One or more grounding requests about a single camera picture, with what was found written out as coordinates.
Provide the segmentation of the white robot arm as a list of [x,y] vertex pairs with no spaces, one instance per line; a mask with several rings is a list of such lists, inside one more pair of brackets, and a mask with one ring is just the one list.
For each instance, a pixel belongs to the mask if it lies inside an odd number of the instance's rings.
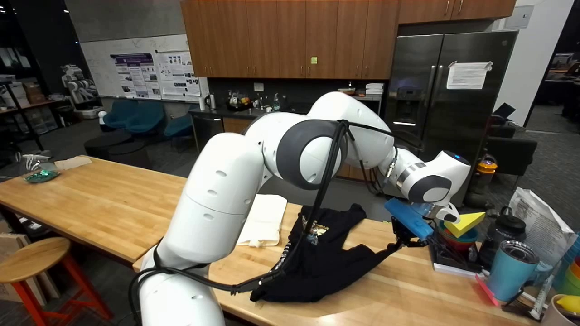
[[[333,90],[305,114],[269,112],[244,134],[222,132],[200,152],[162,241],[146,253],[131,282],[131,308],[140,326],[226,326],[208,277],[226,259],[249,221],[258,192],[271,179],[325,195],[345,165],[378,170],[411,204],[425,204],[434,219],[458,219],[452,197],[470,163],[450,150],[425,161],[396,143],[389,123],[360,99]],[[351,250],[345,235],[365,217],[358,204],[304,208],[289,246],[271,271],[231,284],[255,300],[311,302],[345,289],[400,250],[365,244]]]

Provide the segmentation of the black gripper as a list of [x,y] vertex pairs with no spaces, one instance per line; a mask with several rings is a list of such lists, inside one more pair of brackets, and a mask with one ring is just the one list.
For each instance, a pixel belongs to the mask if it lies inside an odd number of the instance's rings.
[[400,244],[405,246],[429,246],[429,241],[420,239],[412,230],[409,230],[405,224],[401,224],[400,221],[392,222],[396,239]]

